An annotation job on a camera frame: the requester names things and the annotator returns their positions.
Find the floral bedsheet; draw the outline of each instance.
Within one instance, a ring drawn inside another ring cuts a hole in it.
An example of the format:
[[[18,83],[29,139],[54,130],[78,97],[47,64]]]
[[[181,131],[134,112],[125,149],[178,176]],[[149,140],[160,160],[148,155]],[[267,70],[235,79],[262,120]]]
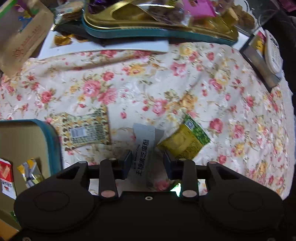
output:
[[[13,78],[3,76],[2,119],[37,118],[52,123],[61,112],[84,115],[108,106],[111,145],[91,144],[63,150],[64,168],[86,160],[89,165],[133,148],[134,123],[177,130],[189,113],[211,142],[194,158],[217,161],[288,196],[294,171],[294,116],[291,91],[282,80],[272,93],[240,53],[226,45],[183,43],[166,54],[103,50],[28,60]],[[169,187],[156,154],[151,189]],[[121,190],[132,189],[118,181]],[[90,191],[96,193],[98,181]],[[205,184],[199,185],[206,193]]]

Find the snack packet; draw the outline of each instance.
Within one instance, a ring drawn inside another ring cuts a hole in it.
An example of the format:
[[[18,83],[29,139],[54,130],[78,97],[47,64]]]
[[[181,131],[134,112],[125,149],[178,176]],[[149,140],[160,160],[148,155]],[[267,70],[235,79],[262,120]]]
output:
[[[54,24],[59,25],[81,18],[84,1],[73,1],[55,8]]]
[[[13,184],[12,165],[9,161],[0,159],[0,178],[2,184],[2,193],[16,199],[15,187]]]
[[[191,18],[216,16],[210,0],[153,0],[137,6],[157,21],[169,25],[188,26]]]
[[[190,14],[182,2],[176,0],[154,0],[137,4],[139,8],[161,23],[188,26]]]
[[[19,165],[17,169],[22,174],[25,182],[26,187],[30,188],[34,185],[38,184],[39,182],[43,181],[44,178],[38,168],[37,162],[35,159],[29,159],[23,164]]]
[[[129,172],[129,179],[137,185],[146,185],[149,160],[164,131],[156,129],[154,126],[138,123],[133,125],[133,131],[136,143],[133,150],[133,162]]]
[[[60,113],[51,116],[50,124],[61,137],[65,151],[90,143],[110,144],[107,106],[102,105],[92,114],[72,116]]]
[[[209,142],[210,138],[203,129],[190,115],[186,114],[184,123],[180,125],[179,129],[157,147],[161,150],[169,150],[176,158],[192,160]]]

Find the gold foil wrapper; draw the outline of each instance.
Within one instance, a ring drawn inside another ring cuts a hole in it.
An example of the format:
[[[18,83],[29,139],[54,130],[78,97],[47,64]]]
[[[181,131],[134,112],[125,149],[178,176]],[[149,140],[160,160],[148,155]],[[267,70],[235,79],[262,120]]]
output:
[[[66,36],[55,36],[54,37],[54,44],[64,46],[71,43],[71,38]]]

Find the gold tray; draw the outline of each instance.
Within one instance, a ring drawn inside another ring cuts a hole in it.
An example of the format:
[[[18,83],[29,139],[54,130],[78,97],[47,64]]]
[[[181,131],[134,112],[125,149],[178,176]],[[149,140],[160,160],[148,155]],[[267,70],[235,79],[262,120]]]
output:
[[[229,27],[220,16],[190,19],[188,27],[184,25],[169,25],[157,21],[144,10],[136,6],[136,4],[141,2],[143,1],[122,0],[97,14],[90,14],[86,7],[83,17],[89,26],[98,30],[165,28],[206,34],[237,41],[238,32],[236,28],[233,26]]]

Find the red and white package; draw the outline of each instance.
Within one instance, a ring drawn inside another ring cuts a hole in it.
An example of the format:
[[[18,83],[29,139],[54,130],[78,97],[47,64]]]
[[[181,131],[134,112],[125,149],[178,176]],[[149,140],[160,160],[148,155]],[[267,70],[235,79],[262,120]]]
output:
[[[16,199],[15,187],[13,184],[12,166],[9,161],[0,158],[0,178],[2,184],[2,193]]]

